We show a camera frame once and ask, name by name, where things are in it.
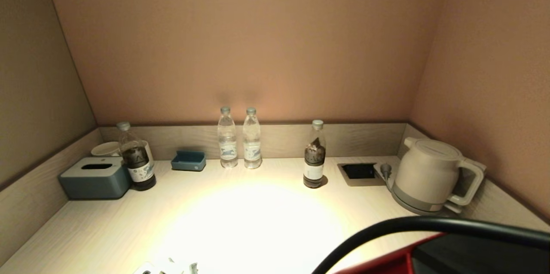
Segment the bottle label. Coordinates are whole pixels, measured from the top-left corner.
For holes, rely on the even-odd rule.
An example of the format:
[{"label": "bottle label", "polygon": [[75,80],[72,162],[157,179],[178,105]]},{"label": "bottle label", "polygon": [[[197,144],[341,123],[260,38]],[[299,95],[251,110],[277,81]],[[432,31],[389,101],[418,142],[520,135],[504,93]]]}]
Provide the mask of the bottle label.
[{"label": "bottle label", "polygon": [[244,158],[248,161],[256,161],[261,157],[260,145],[248,144],[244,146]]},{"label": "bottle label", "polygon": [[323,164],[320,166],[310,166],[305,163],[304,176],[309,180],[318,180],[323,177]]},{"label": "bottle label", "polygon": [[134,182],[145,182],[153,177],[153,165],[148,162],[145,166],[136,169],[128,168],[128,172]]},{"label": "bottle label", "polygon": [[237,142],[220,144],[220,158],[231,160],[237,157]]}]

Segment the gray tissue box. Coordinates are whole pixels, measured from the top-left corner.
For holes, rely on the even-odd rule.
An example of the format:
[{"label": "gray tissue box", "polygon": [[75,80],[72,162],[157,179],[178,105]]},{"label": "gray tissue box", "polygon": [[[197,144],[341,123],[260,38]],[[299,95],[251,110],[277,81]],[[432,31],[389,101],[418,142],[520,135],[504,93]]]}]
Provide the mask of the gray tissue box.
[{"label": "gray tissue box", "polygon": [[120,198],[131,179],[122,157],[86,157],[58,176],[69,198]]}]

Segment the kettle lid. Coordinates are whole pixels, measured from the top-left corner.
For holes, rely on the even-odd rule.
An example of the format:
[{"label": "kettle lid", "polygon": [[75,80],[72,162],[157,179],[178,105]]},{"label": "kettle lid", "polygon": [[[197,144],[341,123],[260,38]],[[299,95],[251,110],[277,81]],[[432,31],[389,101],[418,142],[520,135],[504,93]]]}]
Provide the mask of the kettle lid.
[{"label": "kettle lid", "polygon": [[462,157],[462,153],[455,147],[440,141],[420,139],[415,146],[421,152],[442,160],[456,160]]}]

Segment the power cord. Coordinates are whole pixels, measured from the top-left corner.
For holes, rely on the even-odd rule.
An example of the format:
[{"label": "power cord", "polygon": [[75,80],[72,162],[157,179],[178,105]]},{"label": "power cord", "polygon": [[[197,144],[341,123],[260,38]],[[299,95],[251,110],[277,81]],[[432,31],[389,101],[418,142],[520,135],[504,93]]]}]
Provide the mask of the power cord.
[{"label": "power cord", "polygon": [[388,189],[389,192],[391,192],[391,189],[389,188],[389,176],[391,175],[391,166],[387,163],[384,163],[380,166],[380,172],[382,173],[382,177],[385,180],[385,187]]}]

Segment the dark drink bottle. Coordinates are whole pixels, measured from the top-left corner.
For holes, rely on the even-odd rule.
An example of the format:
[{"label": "dark drink bottle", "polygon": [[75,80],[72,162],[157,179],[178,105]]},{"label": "dark drink bottle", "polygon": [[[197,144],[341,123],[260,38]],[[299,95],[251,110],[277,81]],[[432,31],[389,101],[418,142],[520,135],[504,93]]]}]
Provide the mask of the dark drink bottle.
[{"label": "dark drink bottle", "polygon": [[132,182],[134,182],[134,188],[136,190],[148,190],[155,186],[157,178],[153,173],[153,164],[147,156],[145,142],[130,131],[129,122],[120,122],[116,124],[116,127],[120,130],[118,139],[120,154],[124,159]]},{"label": "dark drink bottle", "polygon": [[309,188],[321,186],[323,177],[326,141],[323,134],[323,121],[316,119],[311,123],[311,132],[304,151],[304,185]]}]

